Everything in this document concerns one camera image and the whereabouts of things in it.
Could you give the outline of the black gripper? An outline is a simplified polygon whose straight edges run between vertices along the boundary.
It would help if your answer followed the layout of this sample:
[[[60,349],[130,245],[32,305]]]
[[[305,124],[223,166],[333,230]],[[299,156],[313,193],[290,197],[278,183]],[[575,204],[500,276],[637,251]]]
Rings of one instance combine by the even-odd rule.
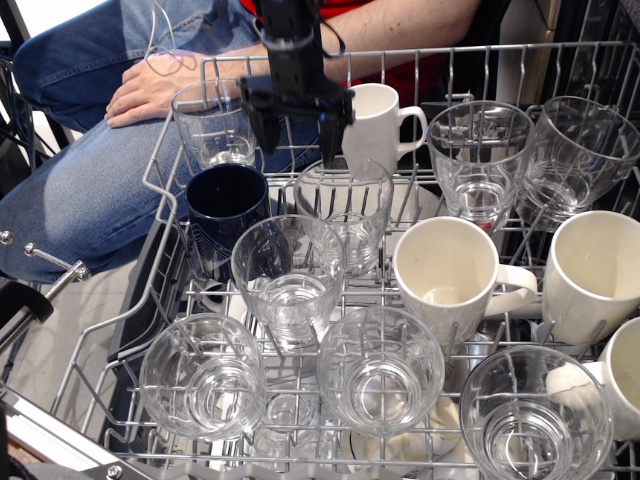
[[[279,116],[319,122],[322,165],[329,168],[340,150],[346,125],[354,121],[353,94],[330,80],[321,25],[323,1],[256,1],[255,26],[267,50],[269,72],[240,80],[242,101],[258,145],[272,154],[279,144]]]

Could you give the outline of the person's bare forearm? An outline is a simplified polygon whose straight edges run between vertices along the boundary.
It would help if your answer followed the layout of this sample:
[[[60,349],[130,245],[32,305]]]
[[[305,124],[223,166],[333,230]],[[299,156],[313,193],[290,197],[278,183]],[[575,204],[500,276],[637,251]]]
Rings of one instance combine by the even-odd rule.
[[[376,0],[328,20],[321,28],[324,49],[339,50],[343,41],[352,59],[328,59],[326,77],[335,82],[355,80],[409,62],[410,55],[381,60],[384,50],[415,50],[456,45],[467,34],[478,1]]]

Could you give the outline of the person's resting hand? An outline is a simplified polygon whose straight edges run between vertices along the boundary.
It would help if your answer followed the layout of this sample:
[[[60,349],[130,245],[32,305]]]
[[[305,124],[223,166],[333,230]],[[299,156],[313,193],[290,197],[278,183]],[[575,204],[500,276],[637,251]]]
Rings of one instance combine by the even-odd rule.
[[[172,99],[200,80],[203,54],[176,50],[156,53],[128,68],[106,106],[104,120],[112,128],[164,118]]]

